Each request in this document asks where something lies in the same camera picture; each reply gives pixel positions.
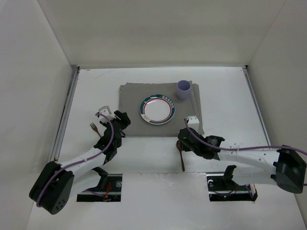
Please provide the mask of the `white plate green red rim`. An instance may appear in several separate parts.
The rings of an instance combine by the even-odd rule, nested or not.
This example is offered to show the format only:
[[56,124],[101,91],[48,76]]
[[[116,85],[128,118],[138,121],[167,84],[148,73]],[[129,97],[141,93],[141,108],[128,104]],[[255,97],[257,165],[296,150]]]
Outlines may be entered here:
[[168,123],[175,115],[175,103],[167,96],[155,94],[146,97],[140,104],[139,112],[144,121],[152,125]]

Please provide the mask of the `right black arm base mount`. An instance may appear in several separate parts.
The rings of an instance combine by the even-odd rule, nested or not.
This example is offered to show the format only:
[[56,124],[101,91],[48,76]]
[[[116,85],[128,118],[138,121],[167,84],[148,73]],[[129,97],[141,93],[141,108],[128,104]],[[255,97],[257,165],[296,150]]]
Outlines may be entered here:
[[211,202],[256,201],[258,193],[254,184],[238,185],[232,180],[235,168],[235,165],[230,165],[225,172],[206,174]]

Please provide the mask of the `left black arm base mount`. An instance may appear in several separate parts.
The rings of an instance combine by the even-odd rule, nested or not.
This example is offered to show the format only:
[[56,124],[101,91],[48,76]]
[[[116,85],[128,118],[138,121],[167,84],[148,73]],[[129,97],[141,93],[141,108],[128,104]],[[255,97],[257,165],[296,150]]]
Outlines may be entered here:
[[101,178],[96,187],[88,188],[77,195],[77,202],[120,202],[122,174],[108,174],[102,168],[93,169]]

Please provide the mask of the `lilac plastic cup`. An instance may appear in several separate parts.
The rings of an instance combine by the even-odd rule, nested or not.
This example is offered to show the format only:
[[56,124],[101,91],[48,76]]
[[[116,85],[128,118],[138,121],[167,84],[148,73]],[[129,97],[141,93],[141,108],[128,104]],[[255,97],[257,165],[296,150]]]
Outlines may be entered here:
[[188,98],[191,89],[191,83],[187,80],[181,80],[177,83],[177,97],[181,100]]

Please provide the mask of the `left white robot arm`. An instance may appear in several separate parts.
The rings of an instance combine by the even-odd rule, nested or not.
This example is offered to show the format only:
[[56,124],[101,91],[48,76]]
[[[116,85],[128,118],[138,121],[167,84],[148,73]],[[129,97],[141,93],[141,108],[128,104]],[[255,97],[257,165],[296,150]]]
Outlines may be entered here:
[[118,110],[113,113],[99,110],[96,116],[106,128],[103,136],[86,153],[63,163],[51,161],[45,165],[29,193],[37,207],[55,215],[64,208],[70,197],[83,191],[96,196],[104,191],[102,197],[107,198],[112,183],[108,181],[108,173],[102,166],[116,155],[125,137],[123,130],[131,121],[127,113]]

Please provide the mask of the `grey cloth placemat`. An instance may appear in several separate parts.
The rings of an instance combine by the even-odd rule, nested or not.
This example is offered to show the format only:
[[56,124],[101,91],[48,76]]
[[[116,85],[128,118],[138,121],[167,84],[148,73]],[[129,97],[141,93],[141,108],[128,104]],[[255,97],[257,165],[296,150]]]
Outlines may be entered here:
[[195,83],[184,100],[177,97],[176,83],[126,83],[119,88],[118,109],[131,121],[124,131],[128,137],[176,137],[188,116],[198,118],[197,132],[204,134],[200,90]]

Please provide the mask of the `brown wooden fork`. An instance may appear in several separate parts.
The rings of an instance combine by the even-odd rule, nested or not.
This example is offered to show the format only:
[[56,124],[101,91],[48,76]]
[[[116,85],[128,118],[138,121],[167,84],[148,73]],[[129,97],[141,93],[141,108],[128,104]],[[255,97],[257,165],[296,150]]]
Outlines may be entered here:
[[96,126],[94,123],[91,123],[91,124],[90,124],[90,127],[92,128],[92,130],[93,130],[95,133],[97,133],[97,134],[99,135],[100,138],[102,137],[101,134],[100,134],[99,131],[98,131],[97,126]]

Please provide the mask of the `brown wooden spoon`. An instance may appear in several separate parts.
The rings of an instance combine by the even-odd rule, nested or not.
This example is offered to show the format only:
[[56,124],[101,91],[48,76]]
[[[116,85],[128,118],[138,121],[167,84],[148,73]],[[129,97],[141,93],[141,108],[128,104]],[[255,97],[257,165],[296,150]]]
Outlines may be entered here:
[[178,140],[176,142],[176,147],[179,151],[179,154],[180,154],[180,159],[181,159],[181,167],[182,167],[182,171],[184,172],[185,171],[185,165],[184,165],[184,160],[183,160],[183,156],[182,156],[182,143],[180,140]]

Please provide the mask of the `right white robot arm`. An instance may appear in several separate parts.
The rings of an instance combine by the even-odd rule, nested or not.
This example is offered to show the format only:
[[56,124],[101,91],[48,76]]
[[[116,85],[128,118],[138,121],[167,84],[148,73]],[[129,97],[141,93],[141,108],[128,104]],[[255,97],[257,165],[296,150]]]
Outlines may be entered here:
[[293,193],[303,192],[306,162],[289,146],[245,150],[226,148],[223,137],[203,137],[192,128],[178,134],[184,151],[192,151],[207,160],[233,161],[228,165],[223,180],[230,187],[247,184],[271,184]]

